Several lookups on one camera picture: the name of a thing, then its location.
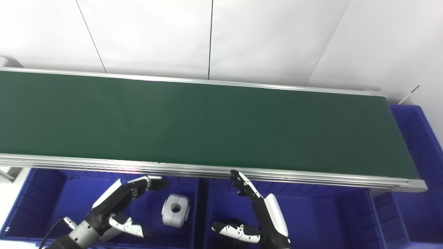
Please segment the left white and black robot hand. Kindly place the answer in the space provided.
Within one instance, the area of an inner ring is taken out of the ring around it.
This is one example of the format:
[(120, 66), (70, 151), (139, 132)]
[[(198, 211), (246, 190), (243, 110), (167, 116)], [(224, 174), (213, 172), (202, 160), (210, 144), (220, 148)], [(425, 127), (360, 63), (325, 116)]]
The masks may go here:
[(142, 176), (127, 183), (118, 179), (96, 200), (85, 221), (98, 233), (100, 239), (108, 236), (109, 230), (150, 239), (154, 231), (134, 222), (122, 211), (146, 192), (160, 191), (168, 186), (169, 181), (160, 176)]

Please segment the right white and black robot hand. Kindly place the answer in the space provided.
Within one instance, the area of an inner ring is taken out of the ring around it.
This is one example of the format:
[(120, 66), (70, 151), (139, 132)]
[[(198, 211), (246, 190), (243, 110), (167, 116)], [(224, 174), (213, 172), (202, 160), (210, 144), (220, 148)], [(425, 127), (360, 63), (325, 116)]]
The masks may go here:
[(247, 196), (259, 223), (254, 227), (239, 219), (229, 222), (213, 222), (212, 231), (237, 241), (258, 244), (262, 249), (289, 249), (291, 242), (288, 237), (286, 221), (274, 194), (263, 197), (254, 184), (240, 171), (232, 169), (230, 180), (238, 189), (238, 196)]

